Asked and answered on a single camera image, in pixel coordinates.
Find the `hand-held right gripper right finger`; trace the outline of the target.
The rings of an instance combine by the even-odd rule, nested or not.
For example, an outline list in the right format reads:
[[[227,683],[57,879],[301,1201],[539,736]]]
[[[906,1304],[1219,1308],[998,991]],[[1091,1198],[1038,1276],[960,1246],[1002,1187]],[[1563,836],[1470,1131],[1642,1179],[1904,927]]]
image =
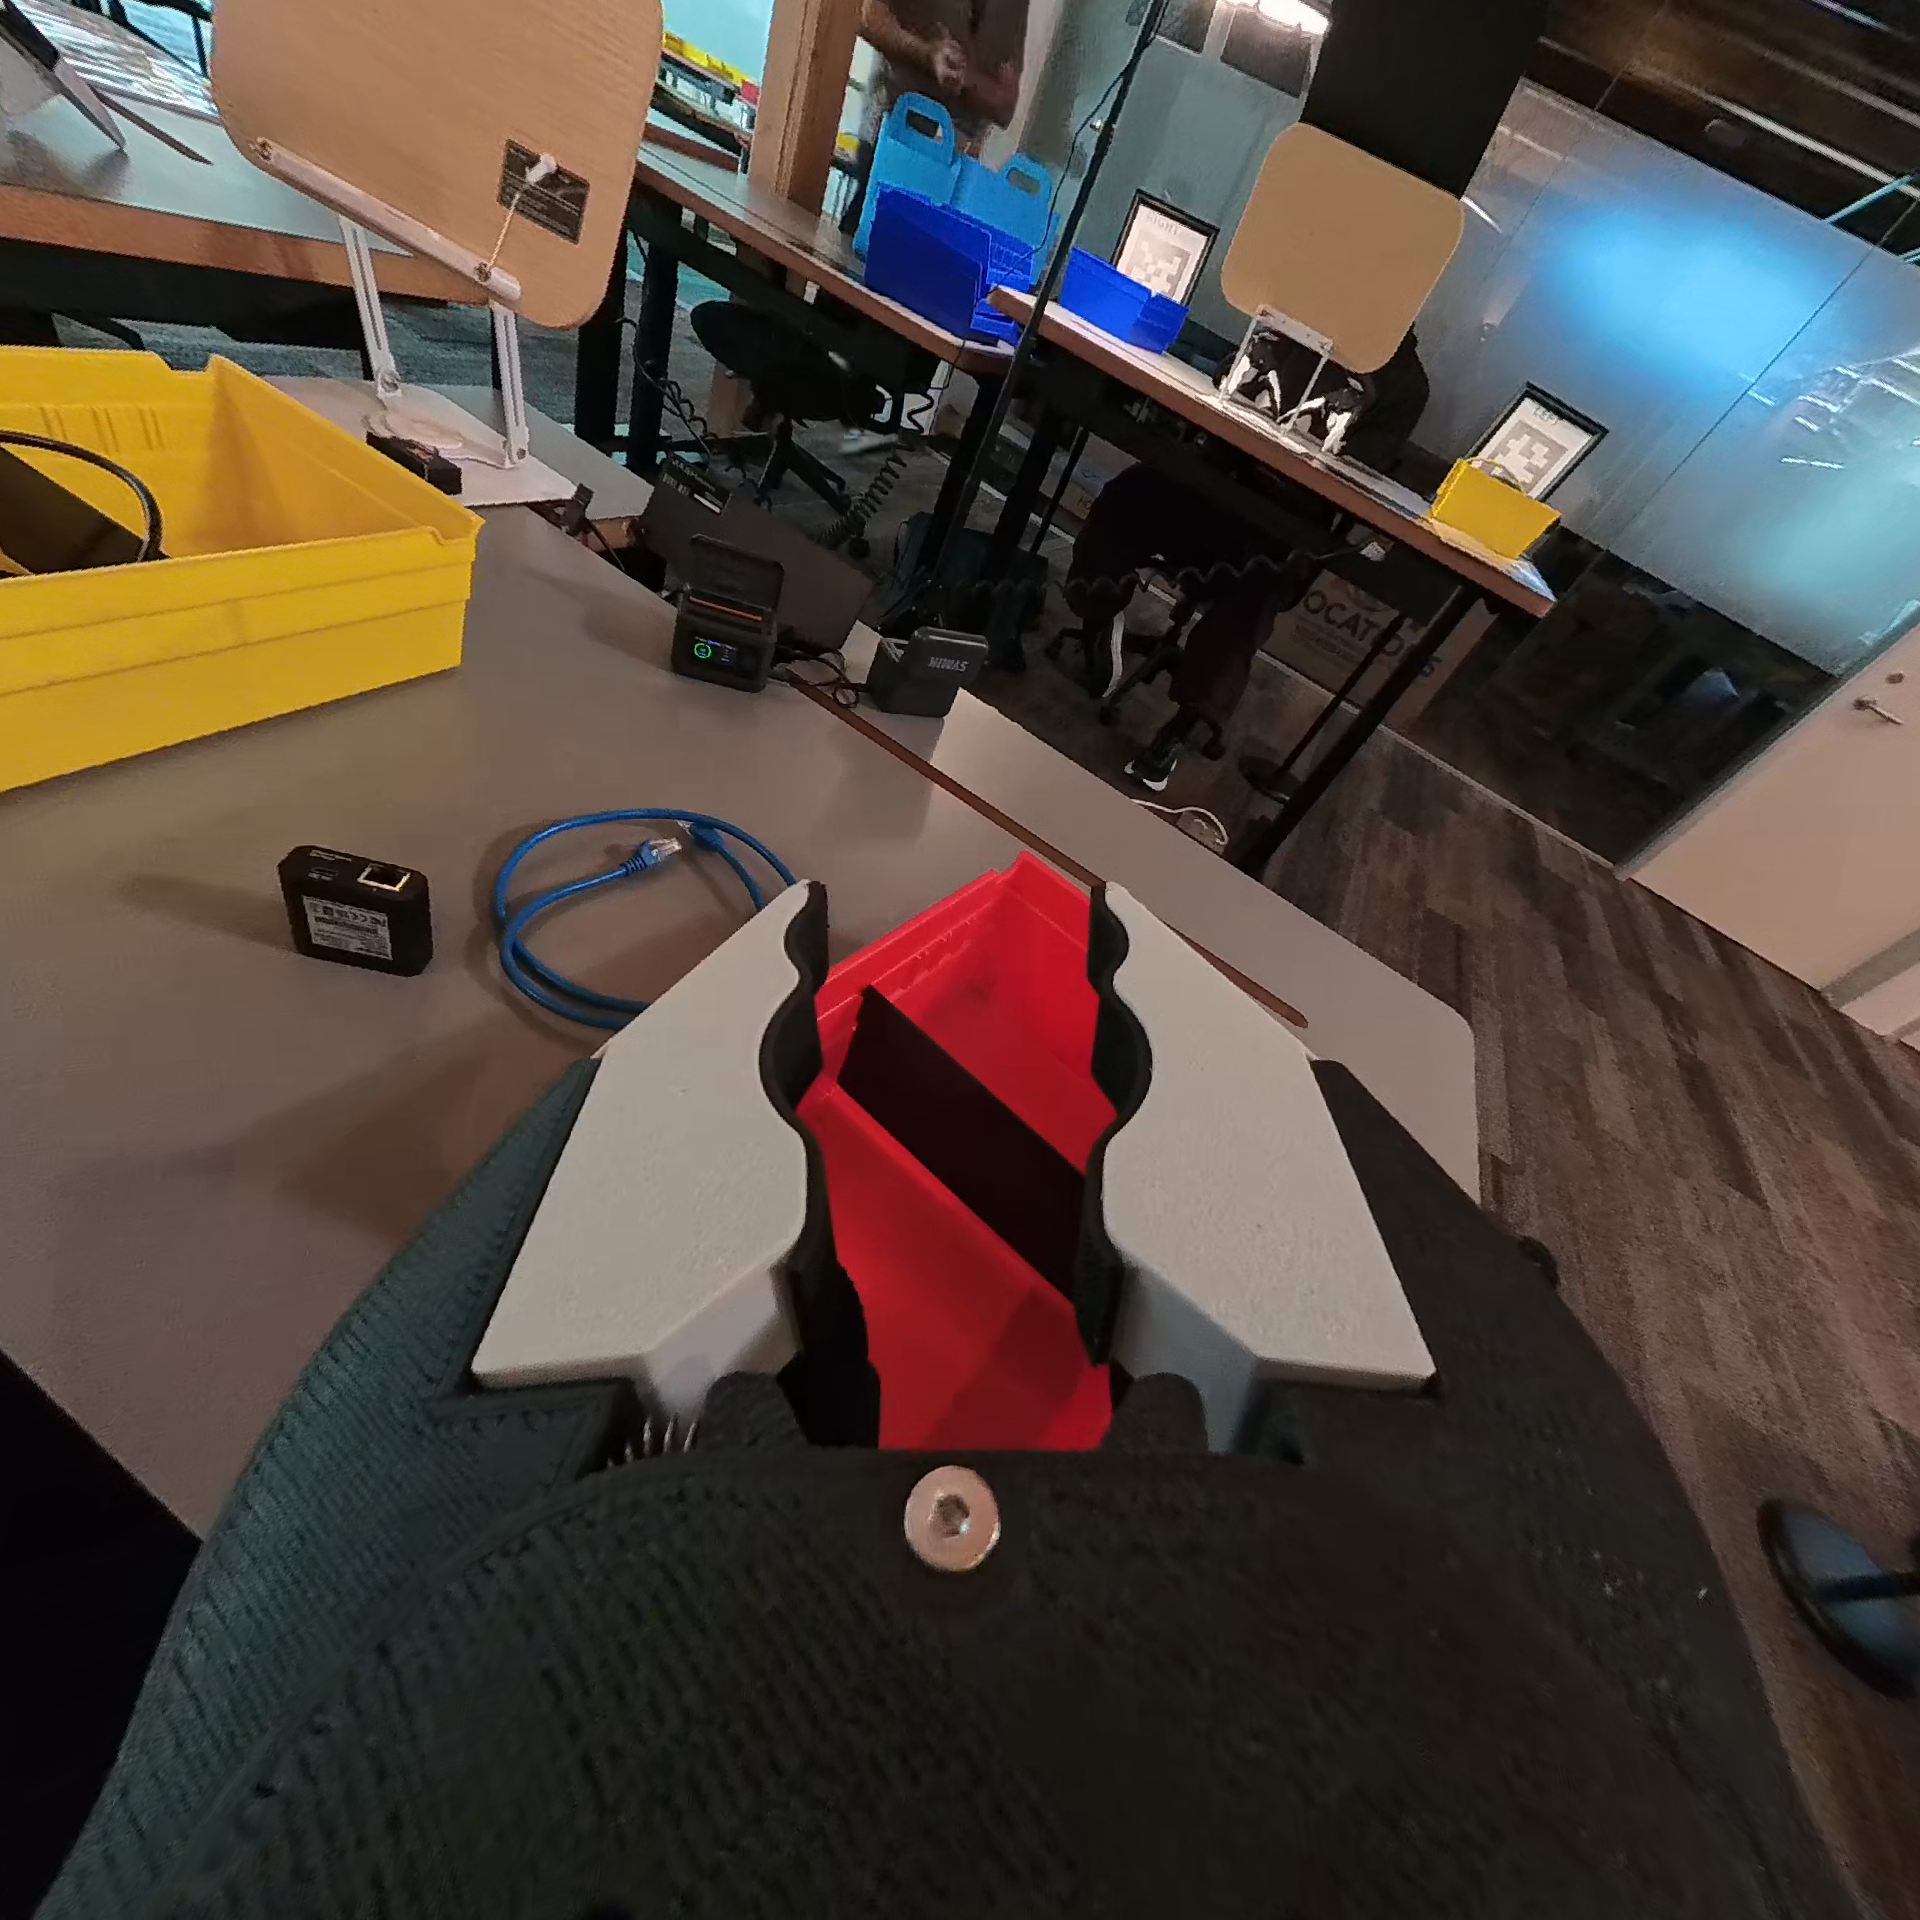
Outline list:
[[[1307,1044],[1114,883],[1089,982],[1110,1121],[1069,1297],[1092,1363],[1186,1382],[1214,1454],[1269,1384],[1425,1389],[1435,1360]]]

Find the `black network adapter box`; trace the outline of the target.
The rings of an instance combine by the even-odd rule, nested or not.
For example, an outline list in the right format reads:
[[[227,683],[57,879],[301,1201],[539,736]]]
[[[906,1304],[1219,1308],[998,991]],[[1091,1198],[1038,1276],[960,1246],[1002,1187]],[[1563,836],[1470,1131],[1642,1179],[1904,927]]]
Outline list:
[[[290,848],[276,867],[301,955],[418,975],[436,949],[427,878],[411,867],[336,848]]]

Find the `red plastic bin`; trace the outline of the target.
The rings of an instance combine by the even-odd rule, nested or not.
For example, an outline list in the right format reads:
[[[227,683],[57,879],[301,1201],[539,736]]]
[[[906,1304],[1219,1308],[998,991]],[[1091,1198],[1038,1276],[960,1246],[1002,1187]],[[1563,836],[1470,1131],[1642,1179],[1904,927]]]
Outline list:
[[[1114,1118],[1091,1069],[1089,889],[1021,852],[836,964],[818,990],[822,1071],[801,1115],[822,1148],[836,1251],[868,1321],[880,1441],[1091,1449],[1114,1387],[1072,1297],[836,1085],[864,988],[1086,1171]]]

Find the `cardboard box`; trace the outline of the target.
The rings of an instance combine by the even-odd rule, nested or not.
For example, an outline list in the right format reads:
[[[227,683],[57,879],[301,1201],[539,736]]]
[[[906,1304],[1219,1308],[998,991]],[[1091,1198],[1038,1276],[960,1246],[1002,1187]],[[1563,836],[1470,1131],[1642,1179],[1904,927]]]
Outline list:
[[[1397,630],[1387,635],[1392,615],[1394,611],[1369,591],[1322,572],[1298,606],[1277,616],[1267,651],[1304,672],[1320,688],[1337,689],[1379,647],[1379,657],[1353,688],[1355,696],[1364,701],[1398,664],[1402,653],[1427,635],[1429,623],[1413,615],[1405,615]],[[1408,685],[1385,717],[1394,732],[1403,732],[1427,712],[1491,630],[1492,619],[1492,611],[1482,599],[1462,611],[1451,635],[1425,664],[1421,676]]]

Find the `small black printer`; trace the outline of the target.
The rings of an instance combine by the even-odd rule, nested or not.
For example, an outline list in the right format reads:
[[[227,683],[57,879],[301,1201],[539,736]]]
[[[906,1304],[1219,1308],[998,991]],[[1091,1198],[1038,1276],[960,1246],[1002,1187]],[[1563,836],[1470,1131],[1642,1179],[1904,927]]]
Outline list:
[[[680,576],[670,670],[688,680],[761,692],[777,660],[784,566],[725,540],[696,534]]]

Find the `black case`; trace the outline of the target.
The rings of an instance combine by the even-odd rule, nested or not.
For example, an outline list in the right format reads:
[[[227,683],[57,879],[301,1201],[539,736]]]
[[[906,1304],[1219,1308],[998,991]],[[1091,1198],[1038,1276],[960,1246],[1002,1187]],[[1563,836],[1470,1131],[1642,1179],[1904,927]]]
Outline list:
[[[770,611],[806,648],[842,647],[870,591],[857,566],[682,457],[662,459],[638,527],[672,584]]]

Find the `person's shoe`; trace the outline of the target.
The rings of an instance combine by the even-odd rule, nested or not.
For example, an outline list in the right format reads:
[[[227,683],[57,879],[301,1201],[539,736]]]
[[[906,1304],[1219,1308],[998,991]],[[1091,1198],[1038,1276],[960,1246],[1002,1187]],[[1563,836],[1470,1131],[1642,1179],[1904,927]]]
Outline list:
[[[1840,1668],[1881,1695],[1917,1697],[1917,1565],[1883,1563],[1816,1508],[1766,1500],[1757,1535],[1801,1624]]]

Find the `large yellow plastic bin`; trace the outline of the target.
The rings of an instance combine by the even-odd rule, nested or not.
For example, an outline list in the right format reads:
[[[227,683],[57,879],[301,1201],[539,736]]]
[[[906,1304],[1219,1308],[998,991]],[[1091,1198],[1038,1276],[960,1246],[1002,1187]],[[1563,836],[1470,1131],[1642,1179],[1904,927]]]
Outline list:
[[[3,425],[161,508],[155,559],[4,580],[4,791],[461,663],[482,521],[234,361],[10,345]]]

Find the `wooden desk with black legs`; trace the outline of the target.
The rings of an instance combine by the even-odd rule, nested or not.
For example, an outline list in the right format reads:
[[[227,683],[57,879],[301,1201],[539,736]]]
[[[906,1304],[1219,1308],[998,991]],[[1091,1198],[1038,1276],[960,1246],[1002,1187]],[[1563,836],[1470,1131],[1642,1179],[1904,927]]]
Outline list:
[[[69,262],[150,261],[270,285],[352,287],[334,213],[258,172],[220,128],[189,160],[136,131],[116,151],[81,119],[4,128],[3,236]]]
[[[1204,453],[1204,444],[1233,447],[1242,463],[1325,501],[1349,523],[1369,527],[1429,572],[1427,587],[1416,591],[1413,615],[1425,623],[1420,637],[1402,648],[1369,699],[1358,695],[1364,664],[1328,696],[1283,758],[1283,773],[1296,768],[1339,708],[1349,707],[1352,720],[1322,749],[1280,808],[1242,835],[1233,852],[1240,871],[1253,878],[1267,872],[1275,852],[1309,817],[1453,635],[1472,600],[1499,604],[1533,619],[1553,612],[1555,593],[1533,564],[1499,558],[1433,519],[1427,501],[1411,489],[1355,462],[1315,451],[1304,437],[1225,403],[1186,361],[1128,345],[1065,307],[1043,304],[1036,294],[1009,285],[993,291],[993,304],[1021,324],[1009,392],[1028,385],[1051,416],[1084,425],[1092,439],[1172,472],[1216,505],[1261,523],[1270,536],[1306,543],[1315,534],[1309,519],[1289,515],[1277,495],[1253,486],[1240,469]]]
[[[940,493],[952,511],[970,469],[990,444],[990,423],[1016,361],[1009,345],[980,343],[874,291],[851,239],[825,216],[717,160],[658,145],[640,148],[627,205],[627,233],[640,249],[640,307],[634,324],[634,392],[619,444],[628,467],[653,472],[660,457],[665,372],[682,272],[696,272],[842,351],[884,392],[923,392],[936,367],[971,376],[968,409]]]

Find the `framed tag marker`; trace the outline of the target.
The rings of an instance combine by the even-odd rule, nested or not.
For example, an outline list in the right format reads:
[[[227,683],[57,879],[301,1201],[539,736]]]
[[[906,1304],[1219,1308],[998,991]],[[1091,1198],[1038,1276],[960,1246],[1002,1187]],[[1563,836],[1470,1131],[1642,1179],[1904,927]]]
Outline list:
[[[1608,433],[1597,417],[1526,382],[1461,459],[1533,501],[1547,501]]]
[[[1214,222],[1139,188],[1121,224],[1110,265],[1157,296],[1190,304],[1216,239]]]

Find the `black office chair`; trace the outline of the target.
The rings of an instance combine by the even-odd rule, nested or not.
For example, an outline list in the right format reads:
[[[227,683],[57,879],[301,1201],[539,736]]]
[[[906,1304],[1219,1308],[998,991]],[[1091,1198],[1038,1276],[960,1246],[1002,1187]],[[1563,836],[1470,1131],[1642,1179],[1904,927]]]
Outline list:
[[[836,469],[796,444],[796,429],[828,421],[861,428],[875,417],[882,391],[804,332],[752,304],[701,301],[690,309],[688,323],[714,364],[747,384],[747,425],[770,441],[752,499],[765,505],[796,472],[816,499],[838,510],[830,542],[861,534],[874,510],[857,503]]]

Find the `single blue bin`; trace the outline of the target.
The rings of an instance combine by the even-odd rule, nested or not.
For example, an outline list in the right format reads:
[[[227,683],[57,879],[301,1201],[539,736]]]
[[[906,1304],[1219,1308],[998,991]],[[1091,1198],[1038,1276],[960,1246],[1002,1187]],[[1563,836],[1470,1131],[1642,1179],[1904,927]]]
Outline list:
[[[1154,293],[1078,246],[1065,257],[1051,304],[1140,351],[1166,351],[1188,320],[1186,304]]]

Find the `black divider in yellow bin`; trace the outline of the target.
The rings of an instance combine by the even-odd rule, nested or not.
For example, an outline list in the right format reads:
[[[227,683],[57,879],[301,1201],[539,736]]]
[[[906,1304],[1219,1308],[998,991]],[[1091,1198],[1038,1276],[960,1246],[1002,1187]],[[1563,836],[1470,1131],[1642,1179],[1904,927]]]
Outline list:
[[[3,579],[137,561],[142,534],[3,451]]]

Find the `small wooden board stand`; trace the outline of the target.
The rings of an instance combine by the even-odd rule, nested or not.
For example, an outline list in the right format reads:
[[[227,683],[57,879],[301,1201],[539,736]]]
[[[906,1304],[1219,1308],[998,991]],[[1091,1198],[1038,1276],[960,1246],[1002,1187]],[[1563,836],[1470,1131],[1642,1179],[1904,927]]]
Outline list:
[[[1270,142],[1221,268],[1246,327],[1221,398],[1332,457],[1425,376],[1416,323],[1450,265],[1457,195],[1296,124]]]

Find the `light blue handled bag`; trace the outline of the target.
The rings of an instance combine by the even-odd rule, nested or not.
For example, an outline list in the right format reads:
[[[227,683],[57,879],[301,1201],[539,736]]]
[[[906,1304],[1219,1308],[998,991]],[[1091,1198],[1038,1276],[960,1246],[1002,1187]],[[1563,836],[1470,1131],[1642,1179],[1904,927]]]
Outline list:
[[[878,195],[890,184],[997,225],[1033,249],[1050,238],[1051,172],[1019,153],[998,169],[971,158],[949,110],[917,92],[900,94],[880,120],[856,229],[859,254],[868,246]]]

